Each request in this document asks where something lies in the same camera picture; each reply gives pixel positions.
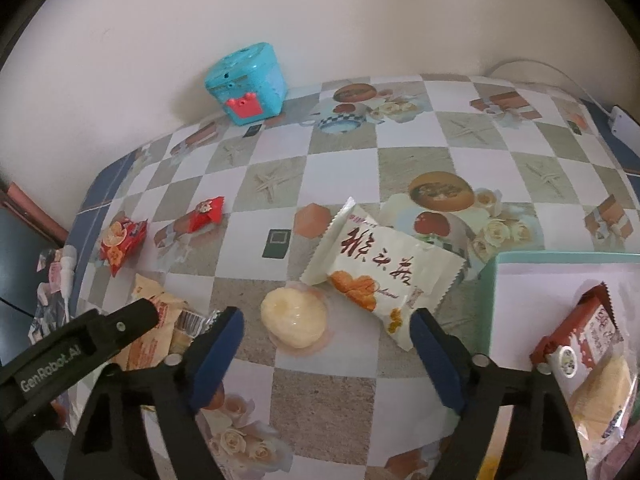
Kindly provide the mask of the red white biscuit packet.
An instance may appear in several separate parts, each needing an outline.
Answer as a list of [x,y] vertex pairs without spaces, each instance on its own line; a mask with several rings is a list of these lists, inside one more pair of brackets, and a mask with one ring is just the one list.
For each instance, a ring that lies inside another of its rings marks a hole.
[[623,439],[636,400],[637,364],[601,282],[586,290],[563,322],[529,355],[547,364],[575,424],[588,470]]

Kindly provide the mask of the orange striped bread packet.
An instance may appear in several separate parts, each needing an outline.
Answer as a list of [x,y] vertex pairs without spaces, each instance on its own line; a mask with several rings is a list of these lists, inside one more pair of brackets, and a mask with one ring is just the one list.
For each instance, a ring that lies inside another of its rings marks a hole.
[[182,356],[197,336],[207,332],[216,321],[219,312],[201,314],[186,302],[150,278],[137,274],[133,300],[150,300],[158,314],[158,323],[147,333],[114,356],[112,362],[122,370],[142,370],[157,366],[170,354]]

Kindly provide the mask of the red crinkled snack packet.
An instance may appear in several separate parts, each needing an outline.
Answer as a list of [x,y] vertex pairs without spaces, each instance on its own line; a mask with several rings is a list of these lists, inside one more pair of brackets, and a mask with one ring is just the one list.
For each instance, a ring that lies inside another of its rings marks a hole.
[[100,260],[114,278],[126,260],[142,247],[148,232],[146,220],[134,221],[120,214],[103,231],[99,244]]

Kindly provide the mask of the jelly pudding cup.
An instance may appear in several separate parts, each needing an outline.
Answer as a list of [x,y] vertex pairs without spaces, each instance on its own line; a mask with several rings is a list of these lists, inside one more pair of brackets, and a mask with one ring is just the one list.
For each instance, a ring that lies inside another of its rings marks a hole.
[[270,340],[291,356],[310,356],[331,340],[329,301],[315,287],[291,282],[273,289],[259,310]]

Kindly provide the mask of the crumpled wrapper pile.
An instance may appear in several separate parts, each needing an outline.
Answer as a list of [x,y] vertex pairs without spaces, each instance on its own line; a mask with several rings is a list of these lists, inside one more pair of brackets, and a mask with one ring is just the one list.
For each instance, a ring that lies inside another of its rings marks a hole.
[[60,287],[51,283],[38,285],[36,313],[27,334],[31,344],[36,344],[70,322],[72,289],[73,283],[70,281],[62,281]]

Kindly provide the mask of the pink small sachet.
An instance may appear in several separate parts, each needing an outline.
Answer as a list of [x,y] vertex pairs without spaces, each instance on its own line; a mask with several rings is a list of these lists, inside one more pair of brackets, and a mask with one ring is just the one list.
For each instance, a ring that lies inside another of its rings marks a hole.
[[40,252],[37,273],[41,282],[37,287],[37,299],[43,307],[47,307],[53,296],[61,291],[61,258],[61,249]]

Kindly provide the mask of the teal shallow tray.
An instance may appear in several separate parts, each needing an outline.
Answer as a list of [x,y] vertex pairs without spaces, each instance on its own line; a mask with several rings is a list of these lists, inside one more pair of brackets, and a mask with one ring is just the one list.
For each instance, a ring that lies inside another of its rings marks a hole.
[[[621,252],[504,252],[480,272],[474,299],[477,315],[475,351],[498,365],[530,370],[529,359],[542,337],[563,322],[582,294],[603,282],[614,313],[623,319],[623,331],[638,361],[639,258]],[[597,478],[602,462],[588,470]]]

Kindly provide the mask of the reddish brown pipe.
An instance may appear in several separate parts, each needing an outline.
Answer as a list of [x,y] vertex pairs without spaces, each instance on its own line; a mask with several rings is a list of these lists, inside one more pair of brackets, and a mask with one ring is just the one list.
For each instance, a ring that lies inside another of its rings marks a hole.
[[40,230],[60,244],[66,242],[68,231],[41,209],[15,182],[11,182],[6,195],[12,200],[17,209]]

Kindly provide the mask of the small red candy packet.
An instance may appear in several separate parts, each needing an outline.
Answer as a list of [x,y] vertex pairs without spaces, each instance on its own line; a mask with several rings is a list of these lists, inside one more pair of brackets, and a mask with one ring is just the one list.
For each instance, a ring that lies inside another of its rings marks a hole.
[[169,232],[175,236],[193,234],[210,224],[221,224],[224,215],[224,196],[202,200],[190,212],[171,223]]

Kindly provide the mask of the white cream snack packet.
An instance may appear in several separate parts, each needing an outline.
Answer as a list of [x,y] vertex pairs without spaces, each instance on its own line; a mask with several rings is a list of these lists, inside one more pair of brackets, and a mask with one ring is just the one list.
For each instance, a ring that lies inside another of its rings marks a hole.
[[399,348],[413,348],[413,311],[431,312],[461,274],[465,260],[444,248],[382,226],[349,198],[334,216],[300,281],[329,283],[380,319]]

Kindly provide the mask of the checkered tablecloth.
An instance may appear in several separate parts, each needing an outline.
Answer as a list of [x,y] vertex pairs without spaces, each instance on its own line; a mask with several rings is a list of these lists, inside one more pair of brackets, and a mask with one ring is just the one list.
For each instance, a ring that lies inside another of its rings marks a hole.
[[419,75],[292,91],[106,167],[76,217],[79,310],[167,292],[244,337],[198,424],[228,479],[425,479],[456,415],[408,345],[427,306],[489,344],[504,252],[636,252],[639,192],[593,106],[552,87]]

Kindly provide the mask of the white power strip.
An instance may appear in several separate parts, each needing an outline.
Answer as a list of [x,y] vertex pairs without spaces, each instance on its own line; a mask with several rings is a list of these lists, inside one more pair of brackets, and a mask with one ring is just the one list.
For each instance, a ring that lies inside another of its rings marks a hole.
[[640,156],[640,125],[626,110],[614,105],[611,110],[610,128],[614,136],[637,156]]

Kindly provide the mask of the teal toy box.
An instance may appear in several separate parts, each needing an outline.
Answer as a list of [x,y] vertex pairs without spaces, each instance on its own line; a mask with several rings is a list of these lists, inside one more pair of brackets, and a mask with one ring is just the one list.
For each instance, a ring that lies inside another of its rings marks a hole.
[[226,55],[206,74],[204,86],[238,126],[278,116],[288,92],[268,42]]

